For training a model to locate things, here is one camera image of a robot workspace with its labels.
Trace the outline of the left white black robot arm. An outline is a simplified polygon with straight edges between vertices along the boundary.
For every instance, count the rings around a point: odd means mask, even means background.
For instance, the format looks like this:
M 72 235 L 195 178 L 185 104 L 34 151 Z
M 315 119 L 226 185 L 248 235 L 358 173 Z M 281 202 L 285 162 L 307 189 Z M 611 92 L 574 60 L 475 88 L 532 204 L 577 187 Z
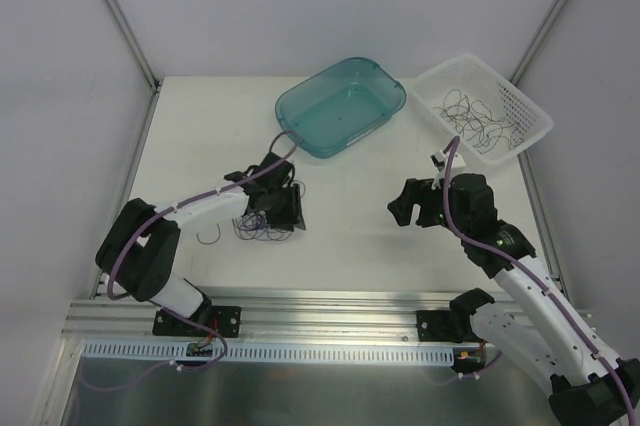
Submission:
M 199 288 L 173 271 L 181 241 L 211 226 L 256 215 L 268 230 L 305 228 L 295 166 L 269 152 L 257 165 L 224 176 L 211 191 L 159 206 L 140 198 L 128 201 L 100 245 L 95 263 L 124 296 L 160 307 L 162 320 L 199 335 L 226 324 L 220 309 Z

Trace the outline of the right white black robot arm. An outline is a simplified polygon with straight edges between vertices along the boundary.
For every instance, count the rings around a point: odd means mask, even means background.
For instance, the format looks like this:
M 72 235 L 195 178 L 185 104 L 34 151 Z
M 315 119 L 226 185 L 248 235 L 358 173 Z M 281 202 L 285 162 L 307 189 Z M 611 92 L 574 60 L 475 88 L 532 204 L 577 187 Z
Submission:
M 411 178 L 387 209 L 401 227 L 442 226 L 458 236 L 467 258 L 533 325 L 522 327 L 493 296 L 474 288 L 445 312 L 418 313 L 421 339 L 497 347 L 538 384 L 562 425 L 636 424 L 638 359 L 623 359 L 576 312 L 532 244 L 499 219 L 484 176 L 461 174 L 449 184 Z

